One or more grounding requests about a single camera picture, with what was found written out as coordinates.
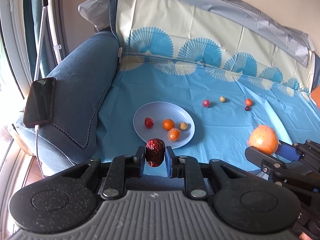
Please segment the person's right hand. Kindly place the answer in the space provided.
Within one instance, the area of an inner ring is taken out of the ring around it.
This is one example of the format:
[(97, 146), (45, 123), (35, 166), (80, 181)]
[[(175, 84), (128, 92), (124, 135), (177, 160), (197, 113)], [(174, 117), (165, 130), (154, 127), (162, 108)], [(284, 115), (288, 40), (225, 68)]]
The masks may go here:
[(301, 233), (300, 234), (300, 237), (299, 237), (300, 240), (312, 240), (306, 233)]

